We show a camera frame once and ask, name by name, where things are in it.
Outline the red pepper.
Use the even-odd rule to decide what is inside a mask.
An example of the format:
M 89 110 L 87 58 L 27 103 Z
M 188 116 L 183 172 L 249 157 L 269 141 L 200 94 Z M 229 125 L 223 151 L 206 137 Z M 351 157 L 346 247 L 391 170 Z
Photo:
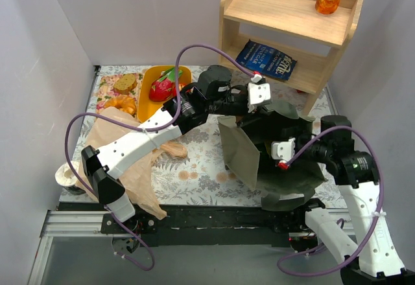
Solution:
M 163 102 L 175 97 L 178 88 L 176 88 L 175 68 L 162 71 L 159 78 L 150 86 L 148 97 L 154 102 Z

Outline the blue chips bag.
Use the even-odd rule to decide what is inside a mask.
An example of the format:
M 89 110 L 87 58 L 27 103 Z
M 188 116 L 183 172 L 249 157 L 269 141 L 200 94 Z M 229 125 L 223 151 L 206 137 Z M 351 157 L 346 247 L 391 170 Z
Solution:
M 297 61 L 278 49 L 248 40 L 235 60 L 239 65 L 270 78 L 290 79 Z

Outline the dark green tote bag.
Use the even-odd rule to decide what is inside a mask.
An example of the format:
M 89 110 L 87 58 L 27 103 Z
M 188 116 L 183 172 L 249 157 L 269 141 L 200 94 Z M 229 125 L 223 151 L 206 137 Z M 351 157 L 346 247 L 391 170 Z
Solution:
M 313 136 L 314 117 L 277 100 L 240 119 L 219 116 L 224 164 L 250 190 L 261 192 L 266 211 L 291 211 L 307 203 L 326 179 L 320 165 L 299 158 L 288 170 L 277 166 L 272 145 L 293 139 L 296 148 Z

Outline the yellow plastic bin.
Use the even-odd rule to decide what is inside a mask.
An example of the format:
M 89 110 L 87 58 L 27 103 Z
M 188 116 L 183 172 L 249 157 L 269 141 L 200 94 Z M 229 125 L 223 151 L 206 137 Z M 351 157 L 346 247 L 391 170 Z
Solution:
M 137 106 L 137 119 L 140 122 L 144 122 L 149 119 L 158 109 L 162 107 L 166 101 L 169 100 L 168 99 L 163 102 L 154 102 L 149 99 L 148 94 L 153 81 L 159 78 L 162 71 L 166 71 L 172 67 L 174 68 L 174 66 L 159 65 L 151 67 L 145 72 L 139 92 L 139 100 Z M 179 83 L 183 83 L 185 85 L 188 85 L 192 82 L 192 74 L 189 68 L 184 66 L 179 67 L 178 81 Z

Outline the slice of bread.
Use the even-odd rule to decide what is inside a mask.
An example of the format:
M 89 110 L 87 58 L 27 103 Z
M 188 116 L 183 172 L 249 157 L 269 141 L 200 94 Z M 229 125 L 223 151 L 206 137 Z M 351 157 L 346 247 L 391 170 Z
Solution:
M 133 73 L 122 75 L 113 85 L 116 93 L 128 95 L 137 86 L 137 76 Z

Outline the bundt cake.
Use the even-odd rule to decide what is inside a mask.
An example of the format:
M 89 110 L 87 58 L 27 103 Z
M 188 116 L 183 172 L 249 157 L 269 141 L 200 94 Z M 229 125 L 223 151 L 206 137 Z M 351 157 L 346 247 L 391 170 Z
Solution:
M 114 107 L 122 112 L 134 116 L 137 110 L 136 100 L 128 95 L 118 95 L 104 104 L 104 109 Z

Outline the orange plastic grocery bag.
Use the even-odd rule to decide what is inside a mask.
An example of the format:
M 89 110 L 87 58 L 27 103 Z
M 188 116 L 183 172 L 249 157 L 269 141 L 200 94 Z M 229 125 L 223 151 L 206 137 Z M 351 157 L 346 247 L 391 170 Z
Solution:
M 174 142 L 182 133 L 168 111 L 157 110 L 146 122 L 110 107 L 101 111 L 81 151 L 79 173 L 89 183 L 87 193 L 106 205 L 122 222 L 133 216 L 133 206 L 162 220 L 167 213 L 158 202 L 151 183 L 152 165 L 163 147 L 176 157 L 187 150 Z

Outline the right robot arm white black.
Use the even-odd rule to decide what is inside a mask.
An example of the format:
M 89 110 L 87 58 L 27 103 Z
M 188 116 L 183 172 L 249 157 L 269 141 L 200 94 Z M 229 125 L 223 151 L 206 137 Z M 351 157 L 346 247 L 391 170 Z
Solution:
M 321 133 L 300 155 L 326 165 L 348 207 L 352 240 L 321 203 L 293 216 L 300 231 L 313 230 L 339 264 L 343 284 L 413 284 L 414 272 L 400 259 L 383 211 L 382 174 L 371 149 L 355 150 L 351 122 L 341 115 L 320 121 Z

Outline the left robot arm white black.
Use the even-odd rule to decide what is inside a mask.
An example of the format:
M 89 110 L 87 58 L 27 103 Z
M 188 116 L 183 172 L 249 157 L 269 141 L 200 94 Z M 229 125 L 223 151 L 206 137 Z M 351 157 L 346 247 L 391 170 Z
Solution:
M 211 65 L 197 82 L 184 86 L 171 82 L 172 97 L 144 123 L 131 126 L 127 134 L 100 148 L 86 146 L 81 151 L 82 167 L 92 193 L 112 214 L 122 232 L 133 232 L 138 218 L 119 178 L 162 144 L 204 124 L 210 114 L 236 116 L 252 112 L 259 105 L 259 96 L 251 91 L 257 89 L 262 79 L 258 72 L 252 72 L 250 82 L 239 94 L 233 94 L 230 71 Z

